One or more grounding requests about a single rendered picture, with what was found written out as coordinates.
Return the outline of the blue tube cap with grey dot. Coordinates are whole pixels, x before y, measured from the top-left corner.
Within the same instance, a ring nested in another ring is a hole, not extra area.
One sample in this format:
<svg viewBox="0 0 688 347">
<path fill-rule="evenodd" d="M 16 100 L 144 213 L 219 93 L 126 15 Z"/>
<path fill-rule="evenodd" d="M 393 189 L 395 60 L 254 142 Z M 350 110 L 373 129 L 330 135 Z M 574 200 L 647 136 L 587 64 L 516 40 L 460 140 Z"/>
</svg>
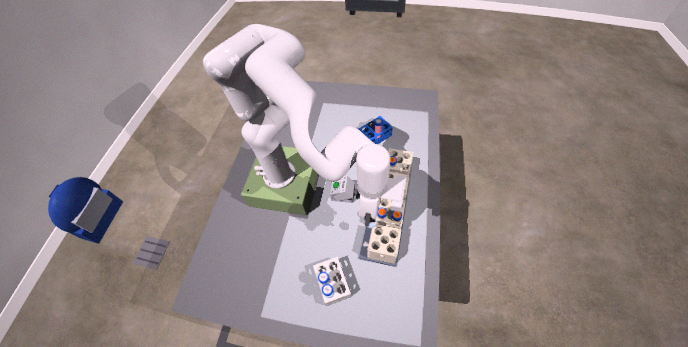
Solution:
<svg viewBox="0 0 688 347">
<path fill-rule="evenodd" d="M 381 132 L 382 132 L 383 120 L 380 119 L 380 118 L 377 118 L 377 119 L 375 119 L 374 124 L 375 124 L 375 132 L 376 132 L 376 133 L 381 133 Z"/>
</svg>

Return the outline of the blue tube rack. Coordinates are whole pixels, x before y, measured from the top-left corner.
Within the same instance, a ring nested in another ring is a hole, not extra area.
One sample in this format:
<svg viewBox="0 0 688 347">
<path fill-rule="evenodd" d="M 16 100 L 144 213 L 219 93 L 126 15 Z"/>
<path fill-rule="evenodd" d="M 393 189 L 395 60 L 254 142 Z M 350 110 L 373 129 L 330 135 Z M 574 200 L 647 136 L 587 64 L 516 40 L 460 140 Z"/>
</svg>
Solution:
<svg viewBox="0 0 688 347">
<path fill-rule="evenodd" d="M 383 120 L 382 132 L 381 132 L 381 133 L 376 133 L 376 132 L 375 132 L 375 124 L 373 124 L 373 125 L 371 125 L 371 126 L 369 127 L 369 124 L 374 123 L 375 119 L 372 120 L 371 122 L 365 124 L 364 126 L 362 126 L 362 127 L 359 128 L 359 130 L 360 130 L 364 135 L 366 135 L 366 136 L 368 135 L 367 137 L 368 137 L 368 138 L 370 137 L 369 139 L 370 139 L 371 141 L 373 141 L 375 144 L 379 144 L 379 143 L 381 143 L 382 141 L 384 141 L 384 140 L 386 140 L 387 138 L 389 138 L 390 136 L 392 136 L 392 128 L 393 128 L 393 127 L 392 127 L 387 121 L 385 121 L 381 116 L 379 116 L 379 117 L 377 117 L 377 118 L 381 118 L 381 119 Z M 377 119 L 377 118 L 376 118 L 376 119 Z M 362 128 L 364 128 L 364 127 L 366 127 L 366 129 L 364 129 L 364 130 L 362 131 Z M 373 128 L 372 128 L 372 127 L 373 127 Z M 383 133 L 384 133 L 384 134 L 383 134 Z M 381 134 L 382 134 L 382 135 L 381 135 Z M 378 137 L 378 136 L 380 136 L 380 135 L 381 135 L 381 137 L 379 137 L 379 138 L 377 139 L 376 137 Z M 378 142 L 377 142 L 377 141 L 378 141 Z"/>
</svg>

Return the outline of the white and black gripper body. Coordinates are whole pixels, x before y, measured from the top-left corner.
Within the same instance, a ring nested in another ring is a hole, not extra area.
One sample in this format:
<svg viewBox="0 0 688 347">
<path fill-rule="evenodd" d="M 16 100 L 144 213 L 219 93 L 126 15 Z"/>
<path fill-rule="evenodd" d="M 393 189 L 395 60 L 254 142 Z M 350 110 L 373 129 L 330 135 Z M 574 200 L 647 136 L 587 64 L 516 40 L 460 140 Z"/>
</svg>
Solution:
<svg viewBox="0 0 688 347">
<path fill-rule="evenodd" d="M 371 217 L 375 219 L 380 204 L 379 198 L 367 198 L 360 193 L 359 216 L 363 218 L 365 216 L 365 213 L 370 213 Z"/>
</svg>

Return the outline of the cream bucket adapter with holes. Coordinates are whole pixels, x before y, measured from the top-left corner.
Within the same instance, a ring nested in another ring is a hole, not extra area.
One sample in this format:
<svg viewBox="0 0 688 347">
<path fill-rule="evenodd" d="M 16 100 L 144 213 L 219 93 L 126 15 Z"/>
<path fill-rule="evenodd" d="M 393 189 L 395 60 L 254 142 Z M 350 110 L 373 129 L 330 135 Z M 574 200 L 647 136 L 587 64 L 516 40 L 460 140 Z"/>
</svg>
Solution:
<svg viewBox="0 0 688 347">
<path fill-rule="evenodd" d="M 403 195 L 403 200 L 406 200 L 407 190 L 408 190 L 408 183 L 409 183 L 409 176 L 410 176 L 410 175 L 400 174 L 400 173 L 394 173 L 394 172 L 389 172 L 389 178 L 394 178 L 394 179 L 396 179 L 397 175 L 407 176 L 407 177 L 406 177 L 406 180 L 407 180 L 407 181 L 406 181 L 406 183 L 405 183 L 405 189 L 404 189 L 404 195 Z"/>
<path fill-rule="evenodd" d="M 372 228 L 368 247 L 368 258 L 395 264 L 400 235 L 401 229 L 376 224 L 376 226 Z"/>
<path fill-rule="evenodd" d="M 381 208 L 381 207 L 386 208 L 386 209 L 388 210 L 388 213 L 389 213 L 389 214 L 387 214 L 386 218 L 383 219 L 383 220 L 382 220 L 382 219 L 379 219 L 378 217 L 376 217 L 376 224 L 382 225 L 382 226 L 385 226 L 385 225 L 386 225 L 387 227 L 393 227 L 393 228 L 401 229 L 401 227 L 402 227 L 402 222 L 403 222 L 403 216 L 404 216 L 405 203 L 406 203 L 406 201 L 403 200 L 403 201 L 402 201 L 402 206 L 403 206 L 403 208 L 401 207 L 402 218 L 401 218 L 401 220 L 397 223 L 397 222 L 394 222 L 394 221 L 392 220 L 392 217 L 391 217 L 392 212 L 393 212 L 393 210 L 391 210 L 391 200 L 387 200 L 387 199 L 382 199 L 382 198 L 381 198 L 381 204 L 380 204 L 380 207 L 379 207 L 379 208 Z"/>
<path fill-rule="evenodd" d="M 389 172 L 394 172 L 394 173 L 400 173 L 400 174 L 406 174 L 410 175 L 410 169 L 411 169 L 411 162 L 412 162 L 412 155 L 413 152 L 409 151 L 402 151 L 402 150 L 396 150 L 396 149 L 390 149 L 389 148 L 389 154 L 390 156 L 394 156 L 397 158 L 397 164 L 395 167 L 390 167 Z M 404 159 L 405 158 L 405 159 Z M 408 159 L 409 158 L 409 159 Z M 401 166 L 402 165 L 402 166 Z M 402 169 L 402 168 L 403 169 Z M 408 168 L 409 167 L 409 168 Z M 406 170 L 407 169 L 407 170 Z"/>
</svg>

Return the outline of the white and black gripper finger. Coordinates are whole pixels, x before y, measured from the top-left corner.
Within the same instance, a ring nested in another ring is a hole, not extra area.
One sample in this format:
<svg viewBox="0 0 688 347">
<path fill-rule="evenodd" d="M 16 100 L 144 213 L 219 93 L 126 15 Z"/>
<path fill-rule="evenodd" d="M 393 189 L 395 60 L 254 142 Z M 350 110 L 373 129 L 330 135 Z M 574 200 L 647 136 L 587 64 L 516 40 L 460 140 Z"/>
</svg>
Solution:
<svg viewBox="0 0 688 347">
<path fill-rule="evenodd" d="M 366 213 L 366 215 L 364 216 L 364 220 L 365 220 L 365 226 L 369 226 L 370 223 L 372 223 L 372 222 L 375 223 L 376 218 L 372 220 L 371 214 Z"/>
</svg>

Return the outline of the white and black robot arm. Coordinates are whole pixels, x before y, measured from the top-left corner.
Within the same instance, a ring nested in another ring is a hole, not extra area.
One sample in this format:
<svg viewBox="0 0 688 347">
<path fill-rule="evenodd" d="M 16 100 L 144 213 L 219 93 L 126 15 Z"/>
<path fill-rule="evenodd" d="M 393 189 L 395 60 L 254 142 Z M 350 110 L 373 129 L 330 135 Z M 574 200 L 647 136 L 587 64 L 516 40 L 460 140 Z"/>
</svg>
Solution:
<svg viewBox="0 0 688 347">
<path fill-rule="evenodd" d="M 255 171 L 264 168 L 257 175 L 275 189 L 293 181 L 295 168 L 280 141 L 273 139 L 290 122 L 298 153 L 321 177 L 339 181 L 356 162 L 359 192 L 367 198 L 391 200 L 391 210 L 401 212 L 407 176 L 388 179 L 386 148 L 353 126 L 341 129 L 321 152 L 313 144 L 309 117 L 316 92 L 294 69 L 304 58 L 298 38 L 262 24 L 247 26 L 204 57 L 206 72 L 221 86 L 237 116 L 249 121 L 242 136 L 262 166 L 255 166 Z"/>
</svg>

